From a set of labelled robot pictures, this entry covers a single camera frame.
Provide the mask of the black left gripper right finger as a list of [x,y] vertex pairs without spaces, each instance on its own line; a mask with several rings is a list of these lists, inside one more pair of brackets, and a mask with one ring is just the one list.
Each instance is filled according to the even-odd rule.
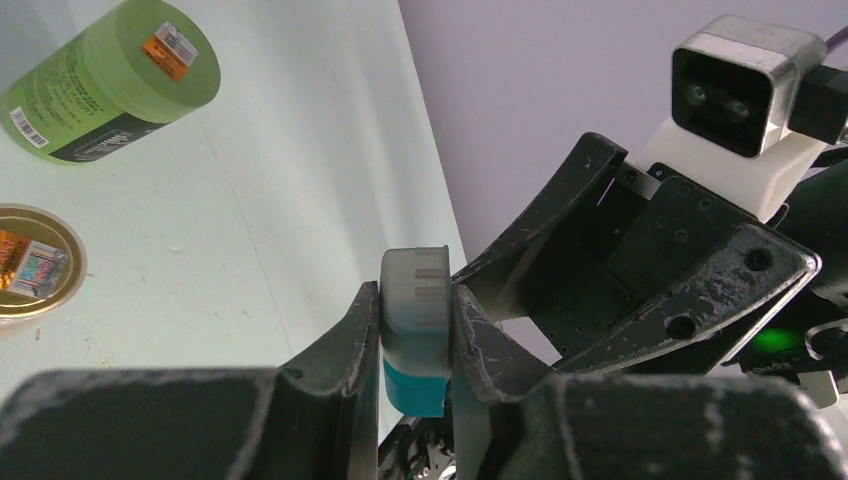
[[452,292],[451,400],[461,479],[843,479],[847,456],[782,380],[574,375]]

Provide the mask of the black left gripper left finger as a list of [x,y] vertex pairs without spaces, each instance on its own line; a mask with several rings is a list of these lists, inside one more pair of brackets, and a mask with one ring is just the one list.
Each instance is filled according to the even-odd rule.
[[276,368],[54,370],[1,408],[5,479],[374,479],[380,300]]

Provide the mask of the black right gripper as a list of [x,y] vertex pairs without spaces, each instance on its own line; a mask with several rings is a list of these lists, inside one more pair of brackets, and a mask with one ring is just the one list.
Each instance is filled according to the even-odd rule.
[[[625,168],[577,217],[627,154],[599,133],[580,136],[453,283],[494,321],[529,313],[560,353],[560,371],[705,373],[785,306],[820,260],[663,164],[646,174]],[[521,283],[530,270],[528,308]]]

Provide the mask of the clear pill bottle gold lid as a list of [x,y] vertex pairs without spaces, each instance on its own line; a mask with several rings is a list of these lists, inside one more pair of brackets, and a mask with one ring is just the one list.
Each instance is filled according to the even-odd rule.
[[1,329],[10,331],[69,301],[87,274],[79,235],[58,216],[1,206]]

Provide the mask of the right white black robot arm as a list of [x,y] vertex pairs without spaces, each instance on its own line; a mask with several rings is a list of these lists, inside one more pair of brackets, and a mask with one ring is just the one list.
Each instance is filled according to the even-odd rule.
[[528,317],[567,373],[738,365],[836,378],[847,327],[847,161],[816,161],[760,221],[669,164],[583,135],[517,219],[456,276],[493,321]]

